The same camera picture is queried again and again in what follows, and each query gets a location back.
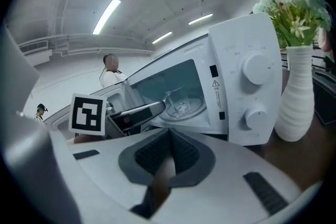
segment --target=white shirt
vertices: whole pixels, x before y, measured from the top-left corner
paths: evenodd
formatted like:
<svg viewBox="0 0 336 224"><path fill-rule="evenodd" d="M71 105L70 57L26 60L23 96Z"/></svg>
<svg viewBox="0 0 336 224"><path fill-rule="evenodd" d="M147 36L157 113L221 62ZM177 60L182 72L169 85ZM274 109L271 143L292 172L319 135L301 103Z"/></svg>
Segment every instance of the white shirt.
<svg viewBox="0 0 336 224"><path fill-rule="evenodd" d="M111 72L111 71L106 71L104 76L103 76L103 87L108 87L111 85L114 85L118 82L122 82L126 79L127 77L123 73L117 73L117 72Z"/></svg>
<svg viewBox="0 0 336 224"><path fill-rule="evenodd" d="M40 122L40 123L42 123L42 121L43 121L41 119L41 117L39 115L37 115L37 114L35 114L35 120L38 121L38 122Z"/></svg>

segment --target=microwave knob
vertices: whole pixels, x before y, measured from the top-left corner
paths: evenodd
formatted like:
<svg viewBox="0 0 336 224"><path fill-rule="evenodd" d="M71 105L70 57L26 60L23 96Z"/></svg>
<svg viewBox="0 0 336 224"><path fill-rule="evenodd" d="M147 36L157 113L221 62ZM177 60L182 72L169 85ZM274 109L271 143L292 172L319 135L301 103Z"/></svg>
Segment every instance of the microwave knob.
<svg viewBox="0 0 336 224"><path fill-rule="evenodd" d="M255 85L264 84L271 76L271 73L272 66L265 55L249 55L243 63L243 74Z"/></svg>
<svg viewBox="0 0 336 224"><path fill-rule="evenodd" d="M261 105L247 109L244 117L246 125L255 131L263 128L265 122L267 122L267 112Z"/></svg>

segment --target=white appliance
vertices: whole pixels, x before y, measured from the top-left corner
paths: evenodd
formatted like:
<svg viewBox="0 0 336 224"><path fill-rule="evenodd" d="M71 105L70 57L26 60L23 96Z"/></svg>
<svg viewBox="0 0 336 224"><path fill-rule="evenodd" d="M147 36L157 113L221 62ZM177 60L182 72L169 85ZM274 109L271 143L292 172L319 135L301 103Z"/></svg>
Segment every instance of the white appliance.
<svg viewBox="0 0 336 224"><path fill-rule="evenodd" d="M276 120L282 83L277 36L267 14L251 14L209 28L209 34L169 51L122 83L95 93L116 111L162 101L183 87L188 113L169 105L150 121L158 127L228 135L240 145L264 144Z"/></svg>

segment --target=person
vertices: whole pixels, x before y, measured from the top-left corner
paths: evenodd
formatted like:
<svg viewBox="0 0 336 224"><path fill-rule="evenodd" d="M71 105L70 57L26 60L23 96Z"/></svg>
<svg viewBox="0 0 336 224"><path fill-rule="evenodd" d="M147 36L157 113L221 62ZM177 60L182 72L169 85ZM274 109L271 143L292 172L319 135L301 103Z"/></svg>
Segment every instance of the person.
<svg viewBox="0 0 336 224"><path fill-rule="evenodd" d="M106 72L103 75L103 87L114 85L118 82L124 81L127 77L118 70L119 60L114 54L107 54L103 58L106 67Z"/></svg>
<svg viewBox="0 0 336 224"><path fill-rule="evenodd" d="M36 114L35 114L35 120L42 123L43 121L43 114L45 111L48 111L47 108L43 105L43 104L39 104L37 106L37 111L36 111Z"/></svg>

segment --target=warning label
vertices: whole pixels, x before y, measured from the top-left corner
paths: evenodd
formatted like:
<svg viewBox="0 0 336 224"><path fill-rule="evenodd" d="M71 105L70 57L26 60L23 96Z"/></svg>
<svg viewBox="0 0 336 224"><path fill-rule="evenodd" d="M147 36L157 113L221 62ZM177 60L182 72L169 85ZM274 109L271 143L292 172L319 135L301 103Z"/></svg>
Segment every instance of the warning label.
<svg viewBox="0 0 336 224"><path fill-rule="evenodd" d="M219 95L219 91L216 91L216 101L217 101L217 106L221 109L222 104L221 104L221 96Z"/></svg>
<svg viewBox="0 0 336 224"><path fill-rule="evenodd" d="M214 83L212 84L212 87L217 87L217 86L219 86L219 84L216 80L214 80Z"/></svg>

